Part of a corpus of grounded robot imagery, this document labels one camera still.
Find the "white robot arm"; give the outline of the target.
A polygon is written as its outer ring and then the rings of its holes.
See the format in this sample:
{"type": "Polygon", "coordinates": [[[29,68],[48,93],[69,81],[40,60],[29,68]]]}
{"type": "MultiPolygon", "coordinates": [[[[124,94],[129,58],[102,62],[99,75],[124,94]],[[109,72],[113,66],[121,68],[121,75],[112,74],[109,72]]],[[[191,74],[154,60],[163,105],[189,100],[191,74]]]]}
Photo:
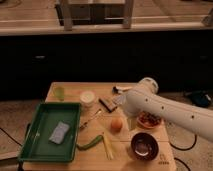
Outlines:
{"type": "Polygon", "coordinates": [[[145,77],[124,93],[122,105],[127,116],[145,111],[173,122],[213,142],[213,110],[163,98],[157,94],[157,82],[145,77]]]}

